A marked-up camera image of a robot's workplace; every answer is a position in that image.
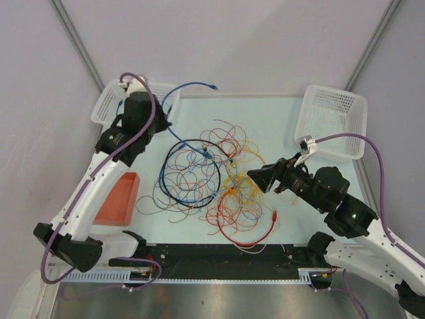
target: black cable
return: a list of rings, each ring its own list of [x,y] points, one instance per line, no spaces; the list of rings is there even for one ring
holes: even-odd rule
[[[308,168],[307,168],[307,166],[304,163],[302,163],[300,166],[301,166],[301,168],[304,168],[304,170],[307,173],[307,175],[310,175],[310,173],[308,172]]]
[[[213,201],[214,198],[215,198],[215,196],[216,196],[216,194],[220,190],[220,186],[221,186],[221,173],[220,173],[220,168],[218,167],[218,165],[217,165],[217,163],[215,161],[212,160],[212,162],[213,162],[212,164],[215,166],[215,168],[217,170],[217,173],[218,173],[218,185],[217,185],[217,189],[215,191],[215,194],[214,195],[211,195],[211,198],[206,203],[204,203],[202,205],[188,205],[186,203],[183,203],[180,199],[178,199],[178,198],[176,198],[176,197],[174,197],[174,196],[172,196],[170,194],[170,191],[168,190],[167,185],[165,184],[165,174],[164,173],[165,173],[165,168],[167,166],[167,162],[168,162],[169,158],[173,155],[173,151],[174,151],[175,147],[178,146],[178,145],[180,145],[180,144],[183,144],[184,145],[185,142],[203,142],[203,143],[208,143],[208,144],[210,144],[210,145],[215,146],[216,148],[218,148],[218,150],[221,153],[223,153],[227,158],[229,158],[229,155],[219,145],[217,145],[217,144],[215,144],[213,142],[210,142],[208,140],[202,140],[202,139],[196,139],[195,138],[195,139],[183,140],[183,142],[177,142],[176,144],[174,144],[170,148],[170,150],[168,151],[167,155],[165,156],[165,161],[164,161],[164,163],[163,163],[163,165],[161,167],[161,171],[160,171],[161,173],[159,174],[159,178],[160,178],[161,186],[163,187],[163,190],[166,192],[166,194],[170,198],[174,199],[178,204],[180,204],[182,206],[185,206],[185,207],[188,207],[188,208],[193,208],[193,209],[202,208],[202,207],[207,206],[211,201]]]

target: red wire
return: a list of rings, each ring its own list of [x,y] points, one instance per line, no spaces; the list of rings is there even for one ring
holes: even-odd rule
[[[205,219],[214,226],[218,226],[218,224],[220,223],[217,219],[216,214],[219,213],[220,217],[223,218],[223,224],[221,225],[221,227],[223,226],[231,226],[236,233],[238,231],[249,231],[253,228],[255,228],[255,226],[258,224],[258,219],[256,219],[256,222],[254,225],[251,226],[245,226],[245,225],[241,225],[238,223],[238,218],[240,216],[240,214],[242,214],[242,210],[241,208],[239,208],[237,211],[232,211],[232,210],[228,210],[227,207],[224,204],[224,201],[228,201],[229,199],[229,195],[232,195],[229,191],[226,192],[221,198],[220,198],[220,202],[219,205],[217,207],[214,207],[212,209],[209,209],[207,211],[207,214],[205,215]],[[216,214],[212,214],[211,211],[215,209]],[[212,221],[209,220],[209,217],[213,218],[215,223],[213,223]]]
[[[216,121],[223,122],[223,123],[230,125],[231,129],[225,130],[223,128],[214,128],[212,130],[205,130],[201,133],[201,138],[203,138],[204,134],[208,134],[208,137],[206,139],[212,140],[212,135],[215,135],[218,139],[220,139],[220,141],[217,142],[217,144],[221,148],[225,148],[224,145],[223,145],[224,143],[229,143],[234,148],[234,152],[235,152],[234,156],[238,155],[240,153],[241,149],[245,146],[245,144],[244,144],[244,146],[241,146],[239,141],[235,138],[236,129],[237,128],[241,129],[243,131],[245,137],[246,137],[246,132],[240,126],[235,126],[235,125],[233,125],[229,122],[222,121],[222,120],[216,120]]]
[[[230,192],[230,191],[232,191],[233,190],[233,188],[231,188],[231,189],[229,189],[225,194],[223,194],[223,196],[220,198],[220,202],[218,203],[218,207],[221,207],[221,205],[222,205],[222,201],[223,201],[223,199],[226,197],[226,195]],[[232,243],[234,243],[235,245],[238,245],[238,246],[241,246],[241,247],[251,247],[251,246],[254,246],[254,245],[256,245],[256,244],[258,244],[258,243],[260,243],[261,241],[263,241],[271,232],[272,232],[272,230],[273,230],[273,228],[274,228],[274,224],[275,224],[275,222],[276,222],[276,220],[278,219],[278,213],[277,213],[277,211],[274,211],[273,212],[273,215],[272,215],[272,226],[270,227],[270,229],[268,230],[268,232],[263,236],[263,237],[261,237],[260,239],[258,239],[257,241],[254,241],[253,243],[239,243],[238,241],[235,241],[235,240],[233,240],[233,239],[231,239],[224,231],[223,231],[223,229],[222,229],[222,226],[221,226],[221,224],[220,224],[220,222],[218,221],[218,209],[217,209],[217,214],[216,214],[216,218],[217,218],[217,226],[218,226],[218,229],[220,230],[220,232],[223,234],[223,236],[224,237],[226,237],[229,241],[231,241]]]
[[[148,255],[147,256],[151,261],[155,261],[152,257],[152,255]],[[155,271],[157,267],[155,266],[155,264],[151,264],[151,273],[153,273]]]

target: white bracket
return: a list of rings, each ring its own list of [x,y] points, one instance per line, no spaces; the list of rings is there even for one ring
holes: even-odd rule
[[[301,156],[297,159],[294,164],[294,167],[297,167],[299,164],[304,163],[308,160],[314,153],[317,152],[316,141],[310,136],[303,136],[302,138],[297,139],[297,143],[301,148]]]

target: red cable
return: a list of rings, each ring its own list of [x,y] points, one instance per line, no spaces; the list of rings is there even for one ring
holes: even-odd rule
[[[155,261],[152,257],[152,255],[148,255],[147,256],[151,261]],[[155,264],[151,264],[151,273],[153,273],[155,271],[157,267],[155,266]]]
[[[220,203],[218,203],[218,206],[220,207],[222,205],[222,200],[226,197],[226,195],[233,190],[233,188],[229,189],[221,198],[220,198]],[[258,239],[257,241],[254,241],[253,243],[239,243],[238,241],[234,241],[233,239],[231,239],[228,235],[226,235],[226,233],[223,231],[220,222],[218,221],[218,210],[217,210],[217,214],[216,214],[216,218],[217,218],[217,226],[218,229],[220,230],[220,232],[223,234],[224,237],[226,237],[229,241],[231,241],[232,243],[234,243],[235,245],[241,246],[241,247],[251,247],[254,246],[258,243],[260,243],[261,241],[263,241],[273,230],[274,228],[274,224],[276,222],[276,220],[278,219],[278,212],[274,211],[273,215],[272,215],[272,226],[270,227],[270,229],[268,230],[268,232],[261,237],[260,239]]]

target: metal floor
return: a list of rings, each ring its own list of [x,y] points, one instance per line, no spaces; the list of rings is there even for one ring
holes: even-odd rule
[[[349,275],[355,296],[370,319],[405,318],[397,301],[381,288]],[[61,284],[65,297],[100,284]],[[343,287],[339,274],[334,287]],[[304,285],[154,284],[129,293],[112,288],[72,302],[56,298],[52,319],[359,319],[349,297],[338,292],[314,293]]]

